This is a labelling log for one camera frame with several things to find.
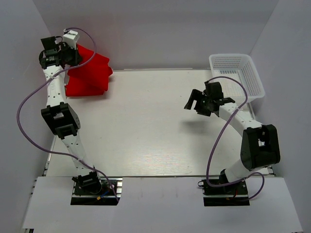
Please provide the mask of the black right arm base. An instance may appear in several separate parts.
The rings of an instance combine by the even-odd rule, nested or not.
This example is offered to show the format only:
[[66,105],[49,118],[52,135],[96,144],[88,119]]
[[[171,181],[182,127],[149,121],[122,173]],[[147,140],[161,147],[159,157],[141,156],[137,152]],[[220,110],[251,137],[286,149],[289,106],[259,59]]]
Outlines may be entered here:
[[205,207],[249,206],[249,196],[246,182],[240,182],[225,187],[211,187],[206,180],[198,182],[203,190]]

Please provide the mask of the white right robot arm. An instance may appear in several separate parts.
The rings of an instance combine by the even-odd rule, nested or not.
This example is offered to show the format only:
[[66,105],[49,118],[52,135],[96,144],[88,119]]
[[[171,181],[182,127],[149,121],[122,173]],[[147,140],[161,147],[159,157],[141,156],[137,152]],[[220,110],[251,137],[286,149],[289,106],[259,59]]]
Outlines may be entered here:
[[259,170],[280,162],[280,149],[277,129],[274,125],[264,125],[244,113],[242,105],[232,98],[224,97],[219,82],[205,82],[205,90],[192,90],[185,109],[194,109],[197,114],[217,117],[225,121],[210,152],[206,176],[209,176],[211,160],[216,147],[227,126],[232,126],[242,137],[239,159],[230,167],[224,169],[218,184],[207,181],[207,185],[220,188],[224,193],[232,193],[237,184],[258,174]]

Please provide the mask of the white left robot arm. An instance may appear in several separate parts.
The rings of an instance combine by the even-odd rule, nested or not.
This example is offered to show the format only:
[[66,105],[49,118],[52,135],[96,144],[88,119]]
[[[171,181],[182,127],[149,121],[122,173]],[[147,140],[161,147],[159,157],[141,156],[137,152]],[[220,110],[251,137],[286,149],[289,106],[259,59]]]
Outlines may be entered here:
[[82,61],[77,47],[70,47],[62,39],[56,42],[57,37],[42,38],[44,50],[39,55],[39,62],[43,69],[47,84],[47,103],[41,110],[41,115],[51,132],[61,139],[69,154],[73,155],[73,163],[77,175],[72,179],[82,189],[97,194],[102,190],[103,182],[96,171],[85,166],[86,152],[82,145],[79,130],[80,120],[75,111],[67,103],[65,92],[65,66],[74,66]]

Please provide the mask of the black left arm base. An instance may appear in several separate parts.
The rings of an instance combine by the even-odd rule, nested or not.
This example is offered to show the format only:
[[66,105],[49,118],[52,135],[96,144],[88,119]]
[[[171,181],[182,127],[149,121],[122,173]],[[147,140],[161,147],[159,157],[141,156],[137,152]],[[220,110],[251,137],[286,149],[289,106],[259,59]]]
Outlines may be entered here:
[[75,182],[71,195],[71,206],[117,206],[118,201],[112,189],[115,190],[118,199],[120,199],[122,178],[110,179],[111,186],[104,178],[102,178],[101,182],[102,184],[95,192],[86,191]]

